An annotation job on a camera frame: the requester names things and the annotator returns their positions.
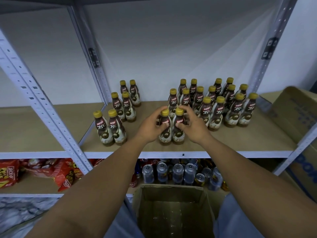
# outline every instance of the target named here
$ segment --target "person's left arm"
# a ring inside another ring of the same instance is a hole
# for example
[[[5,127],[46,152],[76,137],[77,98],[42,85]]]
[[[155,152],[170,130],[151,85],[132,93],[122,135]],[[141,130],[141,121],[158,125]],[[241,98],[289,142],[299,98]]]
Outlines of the person's left arm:
[[[63,195],[26,237],[103,237],[129,188],[144,146],[167,128],[156,126],[158,108],[128,140]]]

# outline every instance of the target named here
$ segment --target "person's right hand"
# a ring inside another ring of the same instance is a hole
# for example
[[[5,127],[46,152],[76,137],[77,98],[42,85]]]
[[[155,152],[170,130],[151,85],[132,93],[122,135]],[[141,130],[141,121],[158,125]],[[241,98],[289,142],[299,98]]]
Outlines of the person's right hand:
[[[191,107],[180,105],[179,108],[187,111],[190,124],[184,125],[182,123],[177,123],[175,125],[177,128],[183,130],[192,142],[202,145],[203,141],[212,137],[204,120],[197,117]]]

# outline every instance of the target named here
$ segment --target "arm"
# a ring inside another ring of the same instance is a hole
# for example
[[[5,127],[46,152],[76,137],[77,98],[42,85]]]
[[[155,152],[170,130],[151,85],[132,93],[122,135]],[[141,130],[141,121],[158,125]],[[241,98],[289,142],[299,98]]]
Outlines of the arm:
[[[155,124],[166,108],[147,117],[135,137],[69,188],[26,237],[103,237],[122,205],[142,149],[167,128]]]
[[[315,237],[317,204],[290,184],[212,137],[187,106],[190,125],[177,124],[212,157],[230,191],[265,237]]]

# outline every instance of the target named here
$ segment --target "person's right arm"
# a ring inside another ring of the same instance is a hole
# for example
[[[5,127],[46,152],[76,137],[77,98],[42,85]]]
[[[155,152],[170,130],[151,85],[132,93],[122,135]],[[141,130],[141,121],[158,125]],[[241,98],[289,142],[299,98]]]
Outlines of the person's right arm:
[[[317,237],[317,204],[273,173],[246,159],[210,134],[203,119],[185,109],[189,139],[212,157],[243,212],[264,237]]]

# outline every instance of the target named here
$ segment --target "hand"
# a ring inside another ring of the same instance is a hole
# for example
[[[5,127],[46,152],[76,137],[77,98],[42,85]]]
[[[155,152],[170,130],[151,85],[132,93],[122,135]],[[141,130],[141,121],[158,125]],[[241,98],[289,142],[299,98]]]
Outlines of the hand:
[[[191,107],[180,105],[179,108],[187,111],[187,115],[190,120],[189,125],[177,123],[176,127],[183,130],[189,139],[202,146],[203,142],[212,137],[204,120],[196,116]]]
[[[169,126],[169,124],[162,124],[156,126],[156,119],[160,115],[162,110],[167,109],[167,106],[162,106],[155,110],[150,116],[148,116],[140,125],[137,131],[136,137],[140,138],[145,144],[153,142],[157,137]]]

